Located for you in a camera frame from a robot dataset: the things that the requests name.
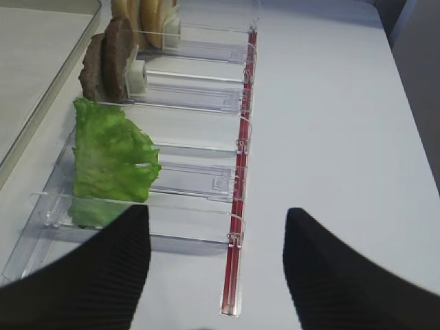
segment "white surface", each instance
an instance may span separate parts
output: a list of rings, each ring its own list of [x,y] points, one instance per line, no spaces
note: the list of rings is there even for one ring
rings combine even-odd
[[[282,265],[293,206],[440,293],[439,196],[376,11],[346,0],[263,8],[241,317],[219,315],[223,259],[154,253],[133,329],[299,329]],[[0,192],[0,267],[29,212],[23,196],[41,189],[69,133],[78,72]]]
[[[0,8],[0,161],[90,20],[90,15]]]

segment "lettuce leaf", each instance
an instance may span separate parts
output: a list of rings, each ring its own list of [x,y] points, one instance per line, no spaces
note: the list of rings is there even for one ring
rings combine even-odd
[[[119,107],[86,98],[75,100],[74,106],[74,196],[145,202],[162,168],[153,141]],[[89,201],[85,207],[80,201],[74,199],[70,213],[81,226],[106,226],[129,206]]]

